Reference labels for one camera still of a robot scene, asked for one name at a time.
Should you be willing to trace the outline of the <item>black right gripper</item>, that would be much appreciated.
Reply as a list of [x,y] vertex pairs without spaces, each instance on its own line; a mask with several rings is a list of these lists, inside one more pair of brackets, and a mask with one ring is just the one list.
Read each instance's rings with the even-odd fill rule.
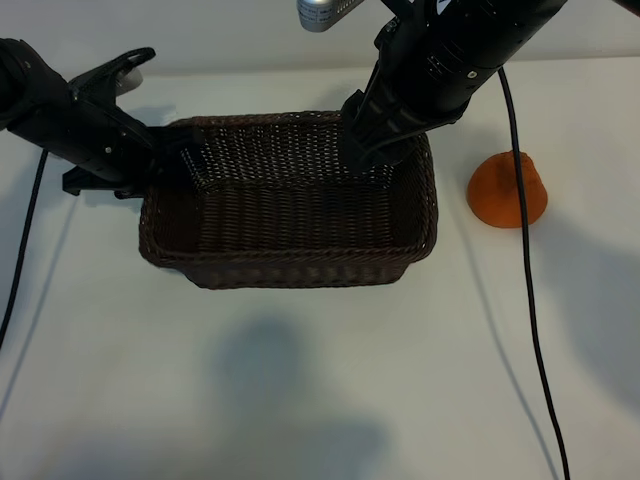
[[459,120],[494,73],[439,41],[420,47],[395,69],[378,60],[366,89],[342,106],[345,165],[364,173],[402,163],[416,149],[418,136]]

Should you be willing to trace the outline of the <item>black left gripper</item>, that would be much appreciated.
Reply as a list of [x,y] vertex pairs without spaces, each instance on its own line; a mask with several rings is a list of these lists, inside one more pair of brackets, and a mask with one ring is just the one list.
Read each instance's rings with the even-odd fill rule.
[[118,84],[101,86],[96,93],[67,85],[42,89],[42,148],[80,170],[63,189],[105,189],[122,194],[144,189],[155,158],[159,183],[193,183],[200,160],[201,129],[153,126],[126,114],[116,104]]

